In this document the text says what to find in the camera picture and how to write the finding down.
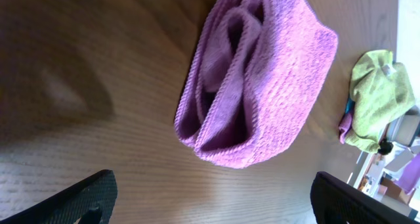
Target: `wooden table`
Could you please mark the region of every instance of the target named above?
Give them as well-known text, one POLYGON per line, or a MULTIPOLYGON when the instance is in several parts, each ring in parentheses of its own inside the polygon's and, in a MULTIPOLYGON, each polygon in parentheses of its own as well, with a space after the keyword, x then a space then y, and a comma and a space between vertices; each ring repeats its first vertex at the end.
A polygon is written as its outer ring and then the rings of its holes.
POLYGON ((247 169, 199 160, 173 116, 215 0, 0 1, 0 219, 101 169, 111 223, 313 223, 317 171, 343 181, 357 148, 337 124, 350 71, 396 48, 398 0, 308 0, 339 35, 324 88, 289 150, 247 169))

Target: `wood grain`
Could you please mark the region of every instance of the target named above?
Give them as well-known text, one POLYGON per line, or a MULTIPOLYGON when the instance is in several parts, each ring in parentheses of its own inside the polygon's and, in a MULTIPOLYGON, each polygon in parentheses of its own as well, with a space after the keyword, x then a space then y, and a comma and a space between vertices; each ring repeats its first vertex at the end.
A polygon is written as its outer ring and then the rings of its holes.
POLYGON ((346 181, 338 142, 350 71, 396 48, 398 0, 308 0, 339 49, 303 130, 283 154, 216 167, 180 144, 173 116, 215 0, 0 0, 0 219, 100 169, 111 223, 313 223, 317 171, 346 181))

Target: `blue cloth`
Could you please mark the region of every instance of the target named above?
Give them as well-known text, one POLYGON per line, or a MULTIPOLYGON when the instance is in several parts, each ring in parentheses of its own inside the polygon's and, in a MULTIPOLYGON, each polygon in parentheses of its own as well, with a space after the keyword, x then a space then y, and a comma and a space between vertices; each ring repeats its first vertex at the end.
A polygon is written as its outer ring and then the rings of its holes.
POLYGON ((354 101, 350 98, 350 96, 348 96, 346 111, 344 112, 344 114, 346 114, 347 112, 350 112, 350 110, 352 110, 353 108, 354 108, 354 101))

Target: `pink cloth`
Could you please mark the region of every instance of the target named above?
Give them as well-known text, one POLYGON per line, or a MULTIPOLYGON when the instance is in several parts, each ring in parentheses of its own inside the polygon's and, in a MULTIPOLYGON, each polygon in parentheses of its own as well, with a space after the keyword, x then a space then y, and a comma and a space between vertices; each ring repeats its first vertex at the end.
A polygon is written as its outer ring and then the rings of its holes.
POLYGON ((175 116, 180 141, 202 160, 231 168, 283 152, 336 50, 336 34, 305 0, 217 0, 175 116))
POLYGON ((420 155, 416 155, 413 160, 404 168, 401 178, 397 182, 406 194, 411 194, 417 188, 420 179, 420 155))
POLYGON ((341 119, 341 122, 339 124, 340 142, 342 144, 345 143, 346 135, 347 135, 348 131, 350 131, 351 127, 352 127, 353 113, 354 113, 354 110, 353 109, 350 110, 349 112, 347 112, 343 116, 343 119, 341 119))

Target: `green microfiber cloth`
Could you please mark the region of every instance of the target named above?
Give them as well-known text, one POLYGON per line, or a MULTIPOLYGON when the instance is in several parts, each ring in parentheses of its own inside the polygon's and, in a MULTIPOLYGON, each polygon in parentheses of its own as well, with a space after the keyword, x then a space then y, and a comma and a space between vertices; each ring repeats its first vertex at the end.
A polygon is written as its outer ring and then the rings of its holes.
POLYGON ((392 51, 388 50, 370 51, 359 59, 349 93, 355 105, 345 142, 370 153, 380 149, 380 131, 415 104, 406 69, 401 63, 392 63, 392 51))

